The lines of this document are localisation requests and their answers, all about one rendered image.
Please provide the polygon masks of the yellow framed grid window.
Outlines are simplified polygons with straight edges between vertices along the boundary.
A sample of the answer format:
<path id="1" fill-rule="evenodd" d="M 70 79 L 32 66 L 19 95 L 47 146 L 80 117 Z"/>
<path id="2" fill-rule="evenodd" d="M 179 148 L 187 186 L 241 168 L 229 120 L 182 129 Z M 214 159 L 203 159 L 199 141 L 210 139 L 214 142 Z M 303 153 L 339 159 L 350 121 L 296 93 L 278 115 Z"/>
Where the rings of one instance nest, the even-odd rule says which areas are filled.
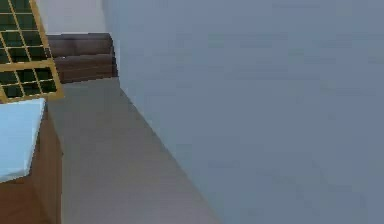
<path id="1" fill-rule="evenodd" d="M 64 97 L 35 0 L 0 0 L 0 103 Z"/>

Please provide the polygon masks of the brown bed with pale sheet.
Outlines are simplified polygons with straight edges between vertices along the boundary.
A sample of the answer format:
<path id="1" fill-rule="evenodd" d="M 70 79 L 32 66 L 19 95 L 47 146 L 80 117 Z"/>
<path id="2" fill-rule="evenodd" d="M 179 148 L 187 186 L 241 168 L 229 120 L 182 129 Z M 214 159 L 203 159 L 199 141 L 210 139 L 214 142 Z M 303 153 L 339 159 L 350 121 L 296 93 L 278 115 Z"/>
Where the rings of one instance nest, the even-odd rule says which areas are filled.
<path id="1" fill-rule="evenodd" d="M 62 150 L 44 99 L 0 104 L 0 224 L 62 224 Z"/>

